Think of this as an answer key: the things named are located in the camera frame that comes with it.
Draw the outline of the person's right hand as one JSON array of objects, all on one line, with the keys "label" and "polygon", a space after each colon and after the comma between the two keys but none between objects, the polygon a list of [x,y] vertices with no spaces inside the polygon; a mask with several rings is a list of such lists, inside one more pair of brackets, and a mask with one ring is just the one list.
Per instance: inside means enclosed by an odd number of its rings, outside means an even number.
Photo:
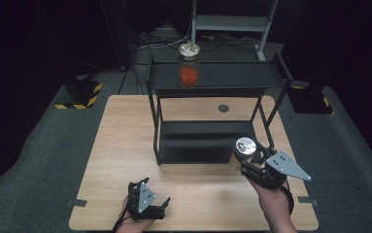
[{"label": "person's right hand", "polygon": [[280,189],[267,189],[249,180],[258,195],[258,202],[267,221],[282,223],[290,221],[287,196]]}]

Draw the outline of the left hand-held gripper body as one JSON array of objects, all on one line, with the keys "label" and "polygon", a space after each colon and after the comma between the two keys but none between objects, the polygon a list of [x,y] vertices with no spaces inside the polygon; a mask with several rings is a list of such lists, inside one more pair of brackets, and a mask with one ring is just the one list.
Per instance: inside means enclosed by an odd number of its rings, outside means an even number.
[{"label": "left hand-held gripper body", "polygon": [[155,199],[156,194],[146,183],[130,183],[126,210],[134,220],[164,219],[165,211],[152,204]]}]

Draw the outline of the silver metal lid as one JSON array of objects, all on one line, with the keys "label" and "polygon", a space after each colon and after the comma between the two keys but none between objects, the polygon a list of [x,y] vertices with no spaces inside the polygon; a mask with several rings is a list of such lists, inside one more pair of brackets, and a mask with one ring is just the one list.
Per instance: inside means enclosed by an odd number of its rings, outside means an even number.
[{"label": "silver metal lid", "polygon": [[256,152],[256,143],[248,137],[239,138],[234,144],[230,155],[229,165],[235,171],[241,170],[243,161],[250,162]]}]

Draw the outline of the black yellow striped stand base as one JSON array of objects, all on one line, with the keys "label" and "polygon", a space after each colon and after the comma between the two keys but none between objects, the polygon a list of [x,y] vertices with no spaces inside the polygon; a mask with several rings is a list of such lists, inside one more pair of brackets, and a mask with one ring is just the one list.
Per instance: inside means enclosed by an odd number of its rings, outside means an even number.
[{"label": "black yellow striped stand base", "polygon": [[309,83],[307,86],[292,85],[287,92],[293,110],[297,114],[331,115],[333,110],[323,95],[324,85]]},{"label": "black yellow striped stand base", "polygon": [[97,100],[102,83],[75,79],[71,83],[65,83],[65,89],[73,99],[72,102],[54,102],[53,106],[58,110],[91,108]]}]

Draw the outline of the grey tape strip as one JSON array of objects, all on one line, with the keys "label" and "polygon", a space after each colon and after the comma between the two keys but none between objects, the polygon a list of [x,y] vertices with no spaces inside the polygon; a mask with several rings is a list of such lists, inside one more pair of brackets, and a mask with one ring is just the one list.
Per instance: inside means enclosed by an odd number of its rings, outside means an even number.
[{"label": "grey tape strip", "polygon": [[297,196],[297,199],[299,203],[309,203],[314,207],[317,207],[319,205],[318,200],[313,199],[309,196]]},{"label": "grey tape strip", "polygon": [[81,200],[81,199],[77,199],[77,198],[71,198],[67,201],[66,203],[66,206],[67,207],[85,207],[86,205],[86,201],[85,200]]}]

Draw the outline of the black metal shelf rack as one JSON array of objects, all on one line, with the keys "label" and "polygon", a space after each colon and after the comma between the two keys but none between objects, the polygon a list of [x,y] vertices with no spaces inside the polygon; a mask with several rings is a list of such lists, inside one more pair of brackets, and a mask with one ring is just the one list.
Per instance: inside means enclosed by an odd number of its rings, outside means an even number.
[{"label": "black metal shelf rack", "polygon": [[[157,164],[226,163],[237,139],[254,137],[254,119],[263,123],[274,149],[271,122],[292,82],[292,76],[279,53],[271,61],[203,61],[194,87],[182,87],[175,62],[156,62],[149,57],[146,87],[154,125],[153,151]],[[221,97],[256,100],[250,117],[238,119],[214,116],[210,119],[167,119],[163,99]]]}]

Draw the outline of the person's left hand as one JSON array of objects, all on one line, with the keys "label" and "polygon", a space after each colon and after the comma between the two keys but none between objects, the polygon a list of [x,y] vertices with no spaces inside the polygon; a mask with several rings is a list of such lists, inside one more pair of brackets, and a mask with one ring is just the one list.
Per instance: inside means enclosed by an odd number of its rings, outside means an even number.
[{"label": "person's left hand", "polygon": [[128,197],[123,199],[121,212],[118,215],[121,223],[118,225],[115,233],[143,233],[154,223],[154,219],[134,220],[125,210],[127,200]]}]

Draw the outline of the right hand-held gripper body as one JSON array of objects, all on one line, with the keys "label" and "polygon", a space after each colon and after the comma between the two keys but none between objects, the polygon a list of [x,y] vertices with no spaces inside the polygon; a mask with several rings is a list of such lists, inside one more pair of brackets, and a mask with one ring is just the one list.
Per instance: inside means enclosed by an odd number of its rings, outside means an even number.
[{"label": "right hand-held gripper body", "polygon": [[252,165],[254,175],[250,180],[268,189],[276,189],[284,184],[287,177],[309,182],[311,176],[283,150],[267,158],[260,167]]}]

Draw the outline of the glass jar with orange contents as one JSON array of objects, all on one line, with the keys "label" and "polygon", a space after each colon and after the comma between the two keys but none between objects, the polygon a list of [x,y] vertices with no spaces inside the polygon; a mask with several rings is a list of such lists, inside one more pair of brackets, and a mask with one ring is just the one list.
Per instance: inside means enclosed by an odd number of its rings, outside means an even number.
[{"label": "glass jar with orange contents", "polygon": [[179,81],[183,87],[197,85],[199,75],[200,47],[193,42],[181,44],[178,48]]}]

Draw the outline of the grey metal stand frame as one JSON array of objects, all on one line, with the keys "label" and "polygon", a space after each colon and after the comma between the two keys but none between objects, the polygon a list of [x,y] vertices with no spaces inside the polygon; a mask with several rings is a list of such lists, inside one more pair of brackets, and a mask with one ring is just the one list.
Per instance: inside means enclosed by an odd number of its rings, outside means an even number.
[{"label": "grey metal stand frame", "polygon": [[257,32],[261,34],[254,46],[257,59],[265,61],[263,49],[268,37],[279,0],[269,0],[270,8],[265,17],[208,16],[197,13],[197,0],[192,0],[191,41],[196,42],[196,32],[201,30]]}]

